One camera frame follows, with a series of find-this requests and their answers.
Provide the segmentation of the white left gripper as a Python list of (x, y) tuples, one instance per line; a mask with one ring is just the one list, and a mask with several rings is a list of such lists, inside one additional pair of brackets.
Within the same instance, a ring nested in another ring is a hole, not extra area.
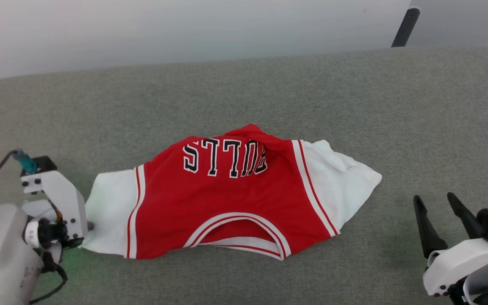
[(56, 170), (22, 175), (21, 181), (26, 194), (46, 196), (22, 206), (28, 216), (23, 239), (41, 255), (60, 264), (63, 251), (79, 247), (89, 233), (85, 199)]

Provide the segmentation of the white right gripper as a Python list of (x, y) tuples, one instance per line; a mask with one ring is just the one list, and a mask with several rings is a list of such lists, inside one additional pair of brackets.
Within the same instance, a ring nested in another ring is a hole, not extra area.
[(413, 197), (422, 252), (428, 259), (424, 288), (429, 296), (448, 297), (454, 305), (488, 305), (488, 242), (481, 238), (482, 226), (455, 193), (447, 193), (447, 199), (470, 239), (450, 249), (430, 222), (420, 196)]

